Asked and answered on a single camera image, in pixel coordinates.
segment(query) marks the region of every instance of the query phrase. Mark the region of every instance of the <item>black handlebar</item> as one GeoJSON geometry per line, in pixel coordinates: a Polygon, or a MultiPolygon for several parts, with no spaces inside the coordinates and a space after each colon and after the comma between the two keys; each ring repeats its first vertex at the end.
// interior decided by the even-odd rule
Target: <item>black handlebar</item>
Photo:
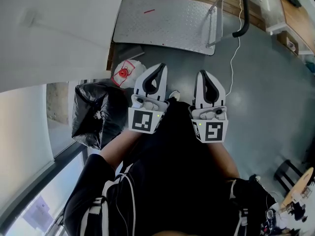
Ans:
{"type": "Polygon", "coordinates": [[[243,0],[243,6],[244,6],[244,25],[240,30],[232,33],[233,37],[240,37],[244,35],[247,32],[248,28],[250,27],[250,14],[249,14],[247,0],[243,0]]]}

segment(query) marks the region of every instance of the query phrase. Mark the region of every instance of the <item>white cable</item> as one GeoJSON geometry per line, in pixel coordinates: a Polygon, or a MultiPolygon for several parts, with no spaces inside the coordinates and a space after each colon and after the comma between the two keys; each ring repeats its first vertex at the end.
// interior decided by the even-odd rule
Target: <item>white cable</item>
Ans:
{"type": "Polygon", "coordinates": [[[136,227],[136,205],[135,205],[135,202],[134,202],[134,193],[133,193],[132,183],[131,183],[130,179],[127,177],[126,174],[124,174],[124,173],[119,173],[118,175],[122,175],[122,176],[124,176],[125,178],[127,178],[128,182],[129,182],[129,185],[130,185],[131,197],[132,197],[132,206],[133,206],[132,236],[134,236],[134,230],[135,230],[135,227],[136,227]]]}
{"type": "Polygon", "coordinates": [[[237,236],[238,235],[238,231],[240,230],[240,226],[241,226],[241,222],[242,222],[242,212],[241,211],[238,211],[238,216],[239,216],[239,220],[238,220],[235,232],[234,232],[234,236],[237,236]]]}
{"type": "Polygon", "coordinates": [[[122,215],[122,213],[120,212],[120,210],[119,210],[119,208],[118,208],[118,205],[117,205],[117,197],[116,197],[116,202],[115,202],[115,203],[116,203],[117,210],[118,210],[120,216],[123,218],[124,223],[125,223],[125,225],[126,225],[127,236],[128,236],[128,235],[129,235],[129,233],[128,233],[128,225],[127,225],[127,222],[126,222],[124,216],[122,215]]]}
{"type": "MultiPolygon", "coordinates": [[[[240,29],[242,28],[242,21],[241,21],[241,13],[243,11],[242,9],[242,6],[241,6],[241,0],[240,0],[240,8],[241,8],[241,11],[240,11],[240,14],[238,15],[238,19],[240,20],[240,29]]],[[[240,41],[240,37],[238,37],[238,47],[236,48],[235,50],[235,53],[233,55],[233,57],[231,58],[231,61],[230,61],[230,66],[231,66],[231,71],[232,71],[232,76],[231,76],[231,86],[230,86],[230,91],[226,94],[226,96],[228,96],[231,91],[232,91],[232,86],[233,86],[233,75],[234,75],[234,71],[233,71],[233,66],[232,66],[232,60],[234,59],[236,53],[237,53],[237,50],[241,47],[241,41],[240,41]]]]}

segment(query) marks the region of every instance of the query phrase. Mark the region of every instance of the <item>gray concrete floor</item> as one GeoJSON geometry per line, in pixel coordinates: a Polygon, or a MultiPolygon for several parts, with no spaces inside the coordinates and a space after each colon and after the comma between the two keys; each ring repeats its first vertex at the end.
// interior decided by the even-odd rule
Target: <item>gray concrete floor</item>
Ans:
{"type": "MultiPolygon", "coordinates": [[[[225,33],[239,28],[238,18],[229,14],[224,14],[223,24],[225,33]]],[[[269,191],[283,191],[273,181],[276,168],[286,159],[300,167],[315,134],[315,77],[294,54],[260,29],[250,26],[240,39],[241,47],[233,60],[232,93],[226,99],[229,126],[224,145],[242,178],[258,174],[269,191]]],[[[229,63],[237,46],[237,39],[223,40],[213,56],[143,46],[145,54],[135,59],[147,68],[166,63],[168,91],[179,90],[181,100],[191,104],[200,69],[216,76],[228,92],[229,63]]],[[[113,67],[120,61],[115,60],[113,67]]]]}

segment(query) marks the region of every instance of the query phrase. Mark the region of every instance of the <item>diamond plate metal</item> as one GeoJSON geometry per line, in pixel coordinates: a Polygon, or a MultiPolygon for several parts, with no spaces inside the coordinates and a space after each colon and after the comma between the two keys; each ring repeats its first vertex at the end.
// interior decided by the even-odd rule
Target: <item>diamond plate metal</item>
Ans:
{"type": "Polygon", "coordinates": [[[217,9],[193,0],[123,0],[114,42],[159,45],[213,55],[217,9]]]}

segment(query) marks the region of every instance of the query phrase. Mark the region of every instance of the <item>white stripe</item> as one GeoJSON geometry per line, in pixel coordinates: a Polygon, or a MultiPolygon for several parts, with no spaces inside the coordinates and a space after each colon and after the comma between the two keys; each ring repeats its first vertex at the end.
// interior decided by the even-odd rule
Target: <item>white stripe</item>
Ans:
{"type": "Polygon", "coordinates": [[[98,199],[94,200],[93,204],[99,205],[101,202],[102,202],[102,199],[98,198],[98,199]]]}
{"type": "MultiPolygon", "coordinates": [[[[113,181],[107,181],[104,185],[102,195],[104,197],[107,197],[107,191],[108,191],[109,187],[113,186],[114,184],[118,184],[118,183],[119,183],[119,178],[116,179],[114,182],[113,181]]],[[[103,236],[109,235],[109,231],[108,231],[108,204],[106,201],[102,204],[102,235],[103,236]]]]}
{"type": "Polygon", "coordinates": [[[123,173],[119,173],[118,175],[122,175],[124,176],[128,182],[129,182],[129,185],[130,185],[130,189],[131,189],[131,197],[132,197],[132,206],[133,206],[133,225],[132,225],[132,236],[134,236],[134,230],[135,230],[135,227],[136,227],[136,204],[135,204],[135,200],[134,200],[134,192],[133,192],[133,187],[132,187],[132,183],[129,179],[129,177],[123,173]]]}
{"type": "Polygon", "coordinates": [[[234,188],[235,183],[236,183],[236,180],[234,180],[234,181],[232,182],[231,192],[230,192],[230,199],[235,199],[235,198],[236,198],[236,196],[235,196],[234,193],[233,193],[233,188],[234,188]]]}
{"type": "Polygon", "coordinates": [[[99,215],[100,214],[100,206],[91,207],[89,213],[99,215]]]}
{"type": "Polygon", "coordinates": [[[85,229],[87,228],[88,224],[88,216],[89,216],[89,209],[84,213],[83,218],[81,220],[81,228],[80,228],[80,236],[84,236],[85,229]]]}
{"type": "Polygon", "coordinates": [[[127,168],[126,168],[126,170],[125,170],[125,174],[127,173],[127,172],[129,172],[129,170],[130,170],[130,168],[132,167],[132,165],[133,165],[133,163],[132,164],[130,164],[127,168]]]}
{"type": "Polygon", "coordinates": [[[242,222],[242,212],[239,211],[239,220],[238,220],[238,223],[237,223],[237,227],[235,229],[235,233],[234,233],[234,236],[237,236],[238,235],[238,231],[240,230],[240,226],[241,226],[241,222],[242,222]]]}

